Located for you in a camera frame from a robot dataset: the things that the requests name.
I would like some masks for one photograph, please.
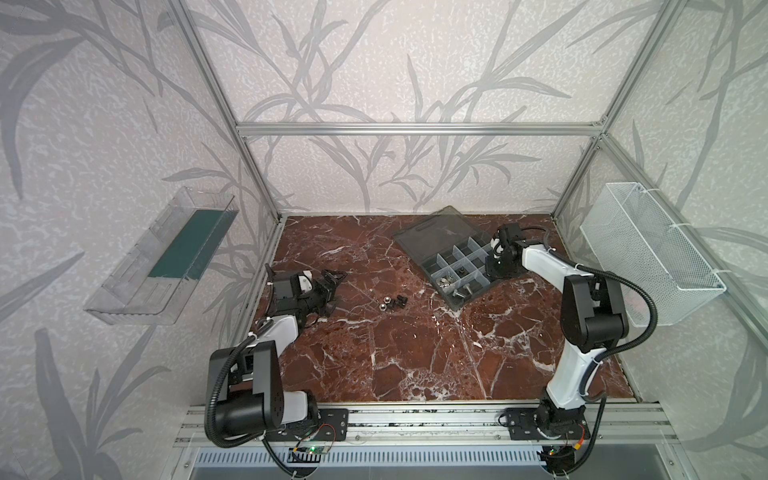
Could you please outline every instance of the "compartment organizer box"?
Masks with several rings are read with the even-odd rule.
[[[491,236],[453,207],[429,215],[393,237],[451,310],[459,310],[500,282],[485,272]]]

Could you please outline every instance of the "transparent plastic tray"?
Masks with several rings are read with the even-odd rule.
[[[234,195],[196,192],[182,187],[104,283],[85,311],[111,325],[172,325],[237,215]],[[184,257],[170,259],[165,273],[155,267],[200,210],[220,211],[193,231],[196,248],[177,242]]]

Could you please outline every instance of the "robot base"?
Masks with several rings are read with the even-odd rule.
[[[285,429],[283,430],[268,432],[266,434],[266,440],[268,442],[295,442],[305,435],[314,433],[315,430],[317,430],[317,427],[321,426],[323,423],[331,425],[333,430],[336,430],[337,442],[346,440],[346,429],[347,423],[349,422],[348,409],[317,409],[317,407],[315,407],[314,413],[311,410],[310,407],[310,414],[307,415],[304,420],[289,423],[285,425]],[[318,432],[318,434],[311,440],[333,440],[333,430],[323,427],[323,430]]]
[[[584,409],[575,409],[561,415],[556,422],[550,422],[549,427],[542,428],[541,417],[547,415],[544,403],[533,408],[509,408],[502,413],[499,422],[507,427],[511,440],[579,440],[581,428],[584,428],[584,439],[590,437],[589,427],[584,420]]]

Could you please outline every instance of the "black mounting plate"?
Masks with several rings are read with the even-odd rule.
[[[333,440],[333,430],[336,430],[337,442],[346,440],[346,429],[347,424],[349,423],[349,410],[321,408],[319,409],[319,413],[320,419],[318,423],[308,422],[308,420],[290,423],[286,425],[285,430],[267,433],[266,440],[268,442],[297,442],[302,437],[302,435],[306,434],[308,429],[312,430],[313,425],[322,425],[323,423],[331,425],[333,429],[323,427],[319,432],[317,432],[317,435],[315,435],[310,440]]]
[[[584,440],[590,437],[589,426],[584,416],[580,415],[577,420],[571,424],[561,427],[562,434],[559,436],[546,436],[536,427],[535,415],[536,409],[508,408],[499,422],[509,430],[511,440],[564,440],[568,436],[569,440],[579,440],[581,438],[581,427],[584,427]]]

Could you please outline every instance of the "wallpaper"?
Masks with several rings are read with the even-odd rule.
[[[0,35],[0,477],[157,478],[273,222],[163,2],[3,2]],[[83,311],[182,186],[240,213],[178,321]]]
[[[689,2],[611,134],[766,305],[768,2]],[[598,155],[558,221],[571,255],[607,181]],[[703,480],[768,471],[768,356],[715,299],[622,354],[644,400],[664,405]]]
[[[190,0],[238,121],[596,121],[661,0]],[[250,139],[286,212],[551,211],[582,138]]]
[[[250,149],[286,212],[428,213],[450,204],[465,214],[549,213],[587,142],[490,135],[262,137]]]
[[[595,121],[661,2],[188,4],[238,121]]]
[[[684,9],[612,133],[768,307],[768,4],[712,5]]]

